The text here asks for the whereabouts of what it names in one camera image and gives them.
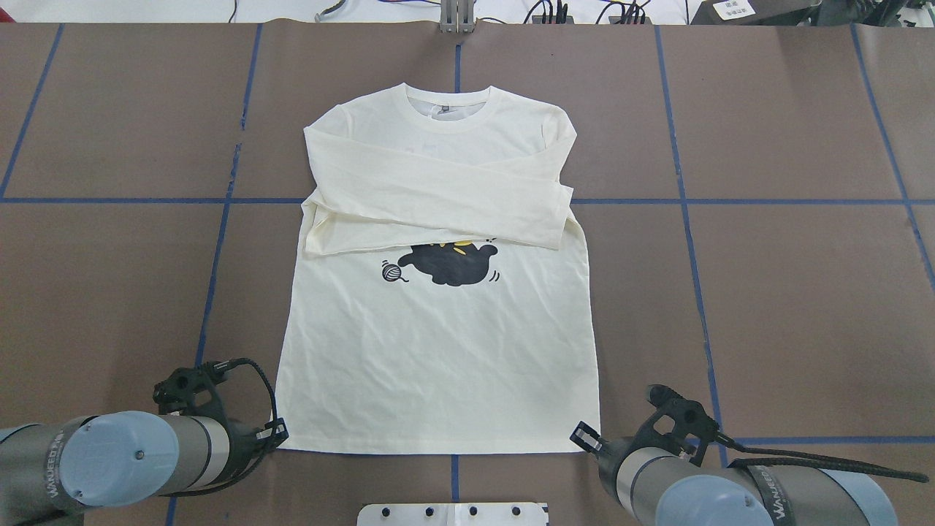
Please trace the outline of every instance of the robotic arm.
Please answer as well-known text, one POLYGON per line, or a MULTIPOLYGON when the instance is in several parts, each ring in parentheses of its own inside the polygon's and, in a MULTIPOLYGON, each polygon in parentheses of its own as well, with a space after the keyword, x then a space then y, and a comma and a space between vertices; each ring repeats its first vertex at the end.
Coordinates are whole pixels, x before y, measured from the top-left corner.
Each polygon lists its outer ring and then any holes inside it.
POLYGON ((700 403, 666 386, 649 386, 647 400, 656 411, 633 437, 610 442, 584 422, 570 437, 597 458, 604 489, 645 526, 897 526, 892 504, 868 475, 928 482, 866 462, 741 446, 700 403), (674 426, 663 434, 655 425, 665 416, 674 426), (712 442, 784 457, 701 467, 712 442))
POLYGON ((228 488, 289 436, 272 386, 250 359, 176 369, 152 399, 159 416, 124 411, 0 430, 0 525, 81 524, 95 507, 228 488), (253 367, 269 393, 273 419, 262 429, 229 418, 216 389, 241 365, 253 367), (203 392, 209 399, 196 404, 203 392))

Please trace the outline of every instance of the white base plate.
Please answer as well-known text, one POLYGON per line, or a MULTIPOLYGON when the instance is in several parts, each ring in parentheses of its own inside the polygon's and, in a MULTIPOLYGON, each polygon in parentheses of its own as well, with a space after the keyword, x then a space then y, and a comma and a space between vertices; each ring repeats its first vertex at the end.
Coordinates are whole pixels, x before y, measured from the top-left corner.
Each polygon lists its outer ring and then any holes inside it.
POLYGON ((369 504, 357 514, 357 526, 549 526, 549 506, 545 503, 369 504))

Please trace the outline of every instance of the black band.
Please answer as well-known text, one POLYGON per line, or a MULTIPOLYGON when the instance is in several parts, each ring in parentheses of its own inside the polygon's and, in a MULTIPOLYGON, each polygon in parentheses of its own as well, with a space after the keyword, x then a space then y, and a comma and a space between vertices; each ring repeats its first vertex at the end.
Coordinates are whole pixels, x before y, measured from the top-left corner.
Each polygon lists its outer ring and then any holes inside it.
POLYGON ((783 485, 776 474, 766 466, 747 466, 747 471, 759 489, 763 505, 770 514, 773 526, 796 526, 796 517, 792 514, 792 503, 786 496, 783 485))
POLYGON ((46 461, 42 472, 42 482, 46 488, 46 495, 49 496, 49 500, 52 502, 53 506, 66 512, 68 515, 77 515, 92 507, 80 503, 65 492, 65 487, 62 486, 62 478, 59 473, 59 466, 62 463, 62 450, 65 448, 65 443, 86 421, 88 421, 88 418, 86 416, 81 416, 65 423, 59 432, 55 433, 55 437, 46 450, 46 461))

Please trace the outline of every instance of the neckline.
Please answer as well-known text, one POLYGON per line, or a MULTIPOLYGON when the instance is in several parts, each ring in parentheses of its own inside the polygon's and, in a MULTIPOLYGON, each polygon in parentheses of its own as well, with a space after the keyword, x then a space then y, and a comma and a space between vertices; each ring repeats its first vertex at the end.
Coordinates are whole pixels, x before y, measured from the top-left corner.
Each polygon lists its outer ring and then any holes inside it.
POLYGON ((438 93, 428 92, 413 88, 403 82, 393 88, 393 99, 396 107, 403 117, 411 123, 436 133, 458 133, 473 128, 490 116, 494 111, 496 102, 499 99, 499 92, 494 86, 490 86, 479 92, 469 93, 438 93), (427 115, 423 115, 412 106, 409 99, 415 98, 424 102, 430 102, 439 106, 469 106, 472 104, 484 103, 476 113, 459 119, 457 121, 437 121, 427 115))

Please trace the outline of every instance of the black graphic print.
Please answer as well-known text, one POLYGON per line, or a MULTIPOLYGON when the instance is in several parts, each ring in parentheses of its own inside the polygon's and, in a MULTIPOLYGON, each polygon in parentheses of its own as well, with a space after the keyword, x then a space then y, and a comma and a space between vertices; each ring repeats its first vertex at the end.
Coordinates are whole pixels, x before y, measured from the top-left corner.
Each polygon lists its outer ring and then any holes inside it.
POLYGON ((412 265, 419 272, 432 276, 437 285, 473 285, 479 283, 490 270, 490 257, 496 247, 485 244, 478 248, 470 241, 423 244, 412 246, 412 253, 399 258, 398 265, 383 266, 383 279, 402 279, 402 268, 412 265))

